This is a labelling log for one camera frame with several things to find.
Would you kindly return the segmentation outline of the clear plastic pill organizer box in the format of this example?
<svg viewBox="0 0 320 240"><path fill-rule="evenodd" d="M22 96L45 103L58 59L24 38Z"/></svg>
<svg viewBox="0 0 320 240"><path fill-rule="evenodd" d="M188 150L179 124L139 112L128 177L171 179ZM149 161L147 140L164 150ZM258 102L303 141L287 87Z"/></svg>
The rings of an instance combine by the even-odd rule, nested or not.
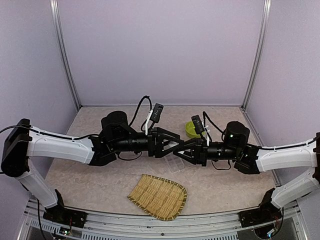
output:
<svg viewBox="0 0 320 240"><path fill-rule="evenodd" d="M180 157L177 157L173 154L165 156L164 160L167 163L171 173L179 173L182 170L191 166L191 164L188 161Z"/></svg>

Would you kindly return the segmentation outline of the small white pill bottle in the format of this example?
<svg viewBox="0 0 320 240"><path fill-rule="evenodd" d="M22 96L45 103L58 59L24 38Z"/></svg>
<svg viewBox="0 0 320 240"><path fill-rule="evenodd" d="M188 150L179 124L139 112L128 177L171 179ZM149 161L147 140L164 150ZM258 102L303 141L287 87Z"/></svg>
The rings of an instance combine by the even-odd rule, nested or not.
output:
<svg viewBox="0 0 320 240"><path fill-rule="evenodd" d="M174 141L170 141L168 144L167 144L167 146L169 147L169 148L175 148L176 146L178 146L179 145L179 143L178 142L174 142Z"/></svg>

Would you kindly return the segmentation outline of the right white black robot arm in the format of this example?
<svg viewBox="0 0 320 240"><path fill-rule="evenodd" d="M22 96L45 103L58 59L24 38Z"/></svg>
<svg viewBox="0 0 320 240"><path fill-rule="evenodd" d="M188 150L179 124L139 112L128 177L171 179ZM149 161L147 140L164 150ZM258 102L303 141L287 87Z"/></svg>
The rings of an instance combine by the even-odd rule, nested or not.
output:
<svg viewBox="0 0 320 240"><path fill-rule="evenodd" d="M307 141L262 147L248 144L250 130L231 121L222 132L221 142L192 138L174 151L174 155L193 165L206 166L207 161L228 160L246 175L257 175L275 169L306 167L290 182L268 190L257 208L239 212L242 227L249 227L284 216L281 209L288 203L320 188L320 136Z"/></svg>

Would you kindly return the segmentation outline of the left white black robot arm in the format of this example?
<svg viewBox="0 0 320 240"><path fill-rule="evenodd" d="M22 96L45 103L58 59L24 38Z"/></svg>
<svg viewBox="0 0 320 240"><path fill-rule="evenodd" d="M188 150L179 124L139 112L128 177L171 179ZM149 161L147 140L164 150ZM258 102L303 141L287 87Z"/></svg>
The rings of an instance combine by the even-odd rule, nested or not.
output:
<svg viewBox="0 0 320 240"><path fill-rule="evenodd" d="M178 134L161 127L137 132L128 124L127 114L113 111L101 120L99 134L74 137L41 130L23 118L9 126L4 142L1 170L17 179L44 206L43 217L56 223L84 223L86 213L65 207L61 194L52 189L32 164L31 157L49 157L102 167L117 159L116 154L147 152L162 158L183 145Z"/></svg>

